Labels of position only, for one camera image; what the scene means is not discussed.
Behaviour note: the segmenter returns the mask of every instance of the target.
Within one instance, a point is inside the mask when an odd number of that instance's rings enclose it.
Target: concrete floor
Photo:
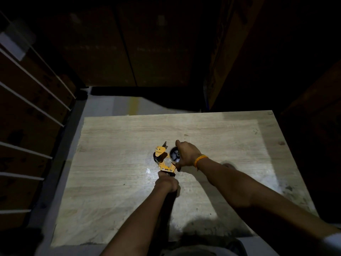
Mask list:
[[[67,161],[64,165],[52,205],[43,224],[42,233],[44,235],[44,240],[37,248],[36,256],[97,256],[105,247],[105,245],[79,245],[50,248],[59,206],[66,185],[67,176],[70,171],[72,158],[77,148],[84,117],[192,113],[192,111],[165,108],[142,97],[92,96],[90,94],[91,88],[85,90],[88,92],[89,96],[81,115],[76,133],[73,137]],[[245,245],[248,255],[277,255],[275,251],[273,251],[261,238],[243,239],[243,244]]]

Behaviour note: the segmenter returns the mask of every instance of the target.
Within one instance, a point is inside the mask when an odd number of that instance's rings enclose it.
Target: wooden table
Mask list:
[[[157,145],[175,140],[230,162],[317,215],[272,111],[85,118],[59,210],[52,246],[108,243],[150,194],[157,179]],[[193,167],[176,174],[181,190],[170,240],[182,233],[253,234],[215,187]]]

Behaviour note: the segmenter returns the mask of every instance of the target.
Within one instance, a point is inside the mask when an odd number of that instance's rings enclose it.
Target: hand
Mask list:
[[[178,189],[179,182],[174,177],[169,176],[165,172],[158,172],[159,178],[155,182],[154,188],[165,188],[168,193],[174,192]]]
[[[175,164],[178,171],[181,170],[182,166],[193,166],[195,160],[202,155],[199,149],[189,142],[180,142],[177,140],[175,145],[177,146],[180,154],[180,161]]]

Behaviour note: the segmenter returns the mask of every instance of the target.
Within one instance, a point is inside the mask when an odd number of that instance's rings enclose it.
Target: yellow bracelet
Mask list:
[[[195,162],[194,162],[194,167],[198,170],[198,167],[196,166],[196,164],[198,163],[198,161],[200,160],[200,159],[203,159],[203,158],[208,158],[206,155],[201,155],[201,156],[199,156],[196,160],[195,160]]]

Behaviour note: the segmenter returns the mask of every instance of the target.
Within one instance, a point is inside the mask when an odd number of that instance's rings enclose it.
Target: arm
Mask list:
[[[159,179],[146,200],[128,217],[101,256],[147,255],[156,221],[168,193],[176,191],[178,181],[159,172]]]
[[[177,140],[176,146],[180,152],[177,169],[192,166],[201,155],[190,143]],[[339,232],[243,172],[208,158],[199,160],[197,168],[241,219],[279,254],[299,251],[316,254],[319,241]]]

